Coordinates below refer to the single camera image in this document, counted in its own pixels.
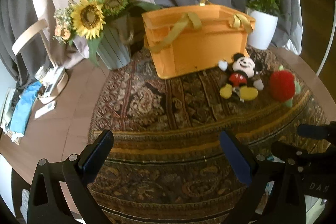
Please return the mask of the green plush toy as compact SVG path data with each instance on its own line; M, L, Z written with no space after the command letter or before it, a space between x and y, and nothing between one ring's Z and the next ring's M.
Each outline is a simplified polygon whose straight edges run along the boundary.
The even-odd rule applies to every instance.
M285 69L283 65L280 65L278 68L278 77L280 81L279 100L286 106L292 107L294 96L300 94L301 86L295 75L288 69Z

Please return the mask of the red strawberry plush toy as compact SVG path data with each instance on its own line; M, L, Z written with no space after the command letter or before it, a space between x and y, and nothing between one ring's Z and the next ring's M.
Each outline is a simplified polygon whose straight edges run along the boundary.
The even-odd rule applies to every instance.
M287 70L278 70L269 78L269 91L271 97L281 103L293 98L295 95L295 78Z

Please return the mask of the white remote device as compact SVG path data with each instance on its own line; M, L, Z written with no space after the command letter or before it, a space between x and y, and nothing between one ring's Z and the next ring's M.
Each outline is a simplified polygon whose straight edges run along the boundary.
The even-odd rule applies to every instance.
M40 117L42 117L43 115L47 114L48 112L51 112L52 110L54 110L56 107L56 102L52 101L48 104L46 104L45 106L41 107L40 109L38 109L34 115L35 119L38 119Z

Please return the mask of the white hoop stand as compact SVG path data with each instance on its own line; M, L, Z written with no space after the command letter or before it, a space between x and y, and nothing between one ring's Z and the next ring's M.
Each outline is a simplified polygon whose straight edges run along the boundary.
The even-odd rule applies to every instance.
M325 65L325 63L326 63L327 57L328 57L329 52L330 52L330 50L331 50L331 46L332 46L332 44L333 44L334 35L335 35L335 26L333 26L333 28L332 28L332 30L331 30L331 34L330 34L330 38L329 38L329 42L328 42L328 45L327 45L325 54L324 54L323 59L322 59L320 65L319 65L319 68L318 68L318 70L317 70L317 72L316 72L316 75L317 75L317 76L320 75L320 73L322 72L322 69L323 69L323 67L324 67L324 65Z

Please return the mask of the blue cloth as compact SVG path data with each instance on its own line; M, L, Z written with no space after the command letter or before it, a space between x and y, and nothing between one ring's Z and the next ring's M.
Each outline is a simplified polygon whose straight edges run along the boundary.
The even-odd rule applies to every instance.
M10 131L16 135L24 136L27 123L30 118L33 104L42 87L39 81L30 84L21 94L10 122Z

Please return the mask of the Mickey Mouse plush toy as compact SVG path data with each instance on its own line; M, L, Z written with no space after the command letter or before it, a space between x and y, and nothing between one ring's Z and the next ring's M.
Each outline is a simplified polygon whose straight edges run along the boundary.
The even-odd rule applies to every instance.
M232 63L219 60L218 67L228 73L226 83L219 91L224 99L230 99L235 94L241 102L252 101L264 89L263 81L258 76L263 68L261 61L254 61L242 53L236 53Z

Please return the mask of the patterned brown rug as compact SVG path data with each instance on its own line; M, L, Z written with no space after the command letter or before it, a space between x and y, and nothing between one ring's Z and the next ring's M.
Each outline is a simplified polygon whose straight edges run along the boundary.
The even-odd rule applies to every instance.
M217 68L160 79L147 50L111 71L88 141L111 130L114 146L88 188L112 223L221 223L245 189L221 149L223 130L264 156L277 140L311 153L327 149L326 141L295 132L302 123L335 120L328 91L309 87L309 67L290 53L248 53L262 61L264 84L280 66L294 73L301 92L292 107L274 101L267 89L250 102L221 98L226 75Z

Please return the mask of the white plant pot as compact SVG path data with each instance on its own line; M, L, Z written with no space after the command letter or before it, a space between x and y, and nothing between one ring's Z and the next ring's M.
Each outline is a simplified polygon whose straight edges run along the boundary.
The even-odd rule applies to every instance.
M248 44L258 50L267 50L276 31L278 16L246 8L246 12L255 18L255 29L248 35Z

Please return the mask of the grey ribbed flower vase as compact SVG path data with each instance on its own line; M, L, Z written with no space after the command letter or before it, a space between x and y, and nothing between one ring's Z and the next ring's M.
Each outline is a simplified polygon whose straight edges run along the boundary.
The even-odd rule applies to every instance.
M97 54L109 70L119 69L130 62L130 45L134 42L134 27L129 15L112 20L104 27Z

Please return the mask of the green potted plant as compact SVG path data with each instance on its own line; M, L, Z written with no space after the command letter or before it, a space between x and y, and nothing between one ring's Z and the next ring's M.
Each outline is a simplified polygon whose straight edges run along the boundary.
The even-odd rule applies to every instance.
M248 0L247 8L279 17L281 15L280 0Z

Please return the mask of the orange storage basket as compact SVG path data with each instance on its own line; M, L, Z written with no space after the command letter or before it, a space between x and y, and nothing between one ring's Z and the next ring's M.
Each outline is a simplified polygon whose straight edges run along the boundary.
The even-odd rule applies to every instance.
M236 53L248 55L247 38L256 24L252 16L208 0L146 12L142 18L144 45L161 79L213 68Z

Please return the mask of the sunflower bouquet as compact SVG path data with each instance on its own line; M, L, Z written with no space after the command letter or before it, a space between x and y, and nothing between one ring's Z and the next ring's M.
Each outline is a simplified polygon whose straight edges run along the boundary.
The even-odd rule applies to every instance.
M72 45L76 37L85 38L89 59L97 64L97 50L108 24L130 14L159 10L162 7L142 0L68 0L68 6L54 13L54 38Z

